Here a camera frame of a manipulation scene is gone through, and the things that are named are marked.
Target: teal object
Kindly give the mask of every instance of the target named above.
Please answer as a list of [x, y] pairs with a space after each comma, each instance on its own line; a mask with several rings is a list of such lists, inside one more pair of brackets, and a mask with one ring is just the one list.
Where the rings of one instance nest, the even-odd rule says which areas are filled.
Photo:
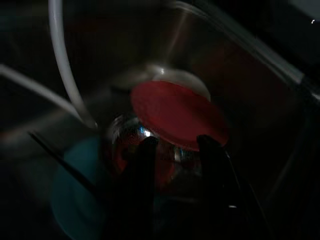
[[[63, 157], [94, 185], [103, 174], [99, 146], [99, 137], [91, 137], [73, 146]], [[51, 208], [57, 223], [71, 239], [100, 239], [106, 219], [105, 209], [61, 166], [53, 182]]]

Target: reflective surface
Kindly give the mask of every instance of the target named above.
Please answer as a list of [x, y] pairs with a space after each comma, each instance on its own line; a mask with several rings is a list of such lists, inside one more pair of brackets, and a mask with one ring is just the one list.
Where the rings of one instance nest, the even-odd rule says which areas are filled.
[[191, 176], [201, 176], [196, 152], [174, 146], [145, 128], [134, 114], [125, 114], [113, 121], [101, 139], [101, 160], [115, 178], [129, 161], [134, 160], [138, 145], [149, 136], [159, 139], [155, 156], [155, 185], [158, 190], [170, 189], [171, 181], [181, 177], [181, 173], [184, 173], [184, 178], [187, 172]]

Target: metal bowl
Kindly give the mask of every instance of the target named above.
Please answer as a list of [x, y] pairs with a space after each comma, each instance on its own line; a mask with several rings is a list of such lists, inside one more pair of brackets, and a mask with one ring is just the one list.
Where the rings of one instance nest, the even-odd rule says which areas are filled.
[[134, 114], [117, 117], [102, 137], [102, 160], [110, 173], [117, 177], [134, 157], [139, 143], [149, 136], [158, 138], [155, 156], [155, 186], [168, 188], [178, 176], [200, 176], [198, 153], [177, 147], [154, 131], [145, 128]]

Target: red disc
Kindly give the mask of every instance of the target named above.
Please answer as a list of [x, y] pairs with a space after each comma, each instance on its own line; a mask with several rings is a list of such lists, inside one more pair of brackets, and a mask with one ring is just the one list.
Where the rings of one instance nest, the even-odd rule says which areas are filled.
[[223, 146], [229, 135], [218, 107], [188, 88], [147, 81], [131, 92], [133, 110], [142, 124], [162, 139], [198, 151], [197, 136], [208, 135]]

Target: white cable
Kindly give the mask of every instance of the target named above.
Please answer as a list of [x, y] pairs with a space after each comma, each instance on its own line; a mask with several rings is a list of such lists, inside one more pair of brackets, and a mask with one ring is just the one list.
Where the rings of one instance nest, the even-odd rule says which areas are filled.
[[25, 87], [26, 89], [29, 89], [30, 91], [53, 102], [54, 104], [63, 108], [68, 113], [72, 114], [82, 122], [81, 117], [77, 113], [75, 107], [70, 102], [68, 102], [63, 97], [56, 94], [55, 92], [51, 91], [50, 89], [46, 88], [45, 86], [42, 86], [41, 84], [37, 83], [35, 80], [3, 64], [0, 64], [0, 76], [1, 75], [5, 76], [6, 78], [13, 81], [14, 83], [19, 84]]
[[48, 11], [53, 51], [65, 90], [85, 124], [90, 128], [96, 128], [97, 123], [88, 112], [81, 98], [70, 68], [64, 37], [62, 0], [49, 0]]

